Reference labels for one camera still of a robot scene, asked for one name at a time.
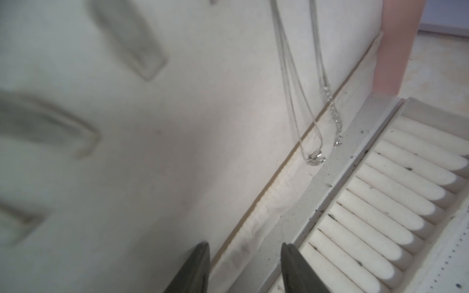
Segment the pink jewelry box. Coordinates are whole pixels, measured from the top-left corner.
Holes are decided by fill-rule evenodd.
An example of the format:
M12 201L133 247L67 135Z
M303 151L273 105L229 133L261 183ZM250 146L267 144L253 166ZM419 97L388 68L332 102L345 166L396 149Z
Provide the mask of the pink jewelry box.
M338 155L310 3L1 2L1 291L209 289Z

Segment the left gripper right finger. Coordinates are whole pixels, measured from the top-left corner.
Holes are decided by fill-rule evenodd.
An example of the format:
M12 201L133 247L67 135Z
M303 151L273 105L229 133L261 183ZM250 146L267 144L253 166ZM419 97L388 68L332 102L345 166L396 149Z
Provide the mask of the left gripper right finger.
M282 244L280 262L286 293L330 293L295 245Z

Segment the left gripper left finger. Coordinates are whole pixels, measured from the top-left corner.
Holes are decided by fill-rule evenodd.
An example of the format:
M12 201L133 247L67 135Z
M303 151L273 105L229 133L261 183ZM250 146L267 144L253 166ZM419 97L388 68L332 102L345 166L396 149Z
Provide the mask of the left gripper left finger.
M210 245L202 241L172 279L164 293L206 293L210 277Z

